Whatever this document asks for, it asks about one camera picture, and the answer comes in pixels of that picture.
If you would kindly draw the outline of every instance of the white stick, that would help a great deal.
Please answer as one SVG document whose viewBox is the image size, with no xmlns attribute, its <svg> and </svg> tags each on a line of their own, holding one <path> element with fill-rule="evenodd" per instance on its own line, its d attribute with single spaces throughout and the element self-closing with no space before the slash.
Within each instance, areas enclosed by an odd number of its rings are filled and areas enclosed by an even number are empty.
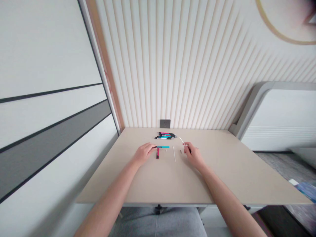
<svg viewBox="0 0 316 237">
<path fill-rule="evenodd" d="M 174 153 L 174 146 L 173 147 L 173 156 L 174 156 L 174 162 L 175 162 L 175 153 Z"/>
<path fill-rule="evenodd" d="M 182 139 L 181 139 L 181 137 L 179 137 L 180 138 L 180 140 L 182 141 Z M 183 142 L 183 144 L 184 144 L 184 141 L 182 141 Z M 184 144 L 184 145 L 186 145 L 187 146 L 187 144 Z"/>
</svg>

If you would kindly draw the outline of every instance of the table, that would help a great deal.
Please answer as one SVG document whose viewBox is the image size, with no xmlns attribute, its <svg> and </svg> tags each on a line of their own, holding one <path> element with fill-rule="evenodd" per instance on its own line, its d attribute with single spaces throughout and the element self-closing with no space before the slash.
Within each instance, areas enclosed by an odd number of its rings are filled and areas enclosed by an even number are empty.
<svg viewBox="0 0 316 237">
<path fill-rule="evenodd" d="M 264 206 L 311 203 L 230 132 L 161 128 L 125 128 L 76 202 L 97 202 L 137 148 L 151 142 L 170 146 L 170 149 L 160 149 L 159 159 L 153 153 L 138 170 L 124 206 L 161 204 L 206 207 L 214 204 L 206 183 L 188 163 L 181 140 L 155 140 L 158 131 L 175 133 L 184 141 L 191 141 L 197 146 L 205 162 L 243 204 Z"/>
</svg>

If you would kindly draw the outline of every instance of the blue object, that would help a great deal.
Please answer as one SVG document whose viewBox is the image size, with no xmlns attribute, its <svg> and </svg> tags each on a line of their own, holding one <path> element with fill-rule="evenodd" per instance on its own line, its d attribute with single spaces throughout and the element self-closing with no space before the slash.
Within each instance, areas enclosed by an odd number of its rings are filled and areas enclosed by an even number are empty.
<svg viewBox="0 0 316 237">
<path fill-rule="evenodd" d="M 310 183 L 300 183 L 295 187 L 313 203 L 316 203 L 316 181 L 312 181 Z"/>
</svg>

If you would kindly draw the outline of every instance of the person's left hand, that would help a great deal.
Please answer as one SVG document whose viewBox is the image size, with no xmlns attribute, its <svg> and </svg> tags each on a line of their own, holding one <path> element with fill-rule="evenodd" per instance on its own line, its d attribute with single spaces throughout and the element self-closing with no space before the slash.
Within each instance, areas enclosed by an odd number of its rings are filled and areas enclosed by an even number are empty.
<svg viewBox="0 0 316 237">
<path fill-rule="evenodd" d="M 157 149 L 155 146 L 157 145 L 152 143 L 146 143 L 140 146 L 135 152 L 132 160 L 137 162 L 139 166 L 142 166 L 148 160 L 150 155 Z"/>
</svg>

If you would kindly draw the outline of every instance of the electrical socket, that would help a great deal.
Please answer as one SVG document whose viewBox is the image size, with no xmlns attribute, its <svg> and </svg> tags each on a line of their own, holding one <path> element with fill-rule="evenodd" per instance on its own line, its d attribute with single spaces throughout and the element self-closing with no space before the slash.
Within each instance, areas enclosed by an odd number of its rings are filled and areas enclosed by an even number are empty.
<svg viewBox="0 0 316 237">
<path fill-rule="evenodd" d="M 171 121 L 169 119 L 160 120 L 160 128 L 170 128 Z"/>
</svg>

